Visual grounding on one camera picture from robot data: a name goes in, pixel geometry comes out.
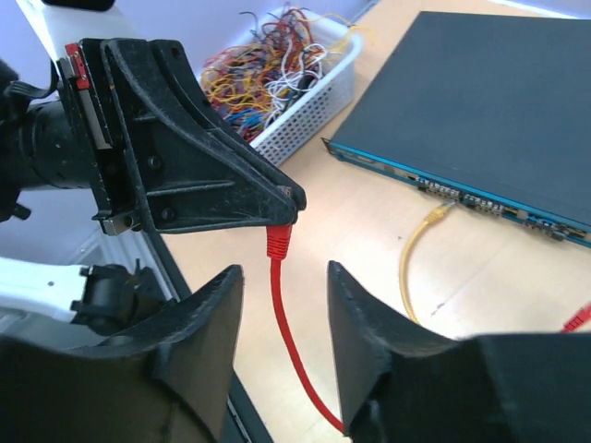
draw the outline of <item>table surface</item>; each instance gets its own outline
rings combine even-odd
[[[381,0],[359,22],[375,31],[356,60],[356,97],[375,77],[420,10],[530,13],[487,0]],[[440,202],[408,185],[338,162],[323,148],[349,106],[282,169],[306,189],[308,208],[283,265],[283,296],[310,379],[338,415],[327,319],[326,267],[342,262],[375,296],[404,312],[398,259],[408,236]],[[273,439],[342,441],[302,390],[275,324],[265,230],[166,236],[191,288],[228,264],[244,267],[246,290],[235,369]],[[410,264],[410,292],[425,327],[449,337],[553,331],[591,293],[591,251],[553,243],[509,221],[457,209],[427,232]]]

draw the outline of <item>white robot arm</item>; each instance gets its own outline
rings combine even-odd
[[[84,297],[87,268],[55,266],[0,257],[0,311],[26,316],[40,314],[71,322],[72,302]]]

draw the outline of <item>red ethernet cable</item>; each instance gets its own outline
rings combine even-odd
[[[344,425],[329,408],[324,404],[308,377],[302,359],[297,351],[294,337],[292,336],[281,294],[281,262],[287,256],[289,240],[291,238],[292,225],[287,226],[269,226],[267,227],[267,256],[271,259],[271,294],[273,300],[273,310],[277,319],[277,326],[287,347],[289,358],[294,365],[295,373],[304,388],[304,391],[319,411],[319,413],[333,425],[341,434],[344,433]]]

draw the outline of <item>black cable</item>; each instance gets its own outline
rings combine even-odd
[[[31,100],[46,99],[57,90],[57,83],[59,76],[53,60],[50,60],[51,80],[49,87],[46,90],[37,88],[24,81],[14,80],[4,90],[4,95],[7,97],[20,96]]]

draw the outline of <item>yellow cable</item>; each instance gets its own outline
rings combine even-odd
[[[416,230],[410,236],[400,256],[400,267],[398,269],[400,295],[403,298],[403,305],[404,309],[406,310],[406,314],[408,314],[408,317],[411,320],[413,320],[417,325],[420,324],[420,322],[416,317],[415,309],[413,308],[413,304],[410,300],[410,293],[408,292],[408,262],[410,260],[411,254],[413,253],[413,249],[415,248],[415,245],[420,239],[421,235],[425,233],[428,227],[443,220],[454,204],[455,202],[444,203],[432,210],[429,213],[429,215],[425,217],[425,220],[423,220],[420,226],[416,228]]]

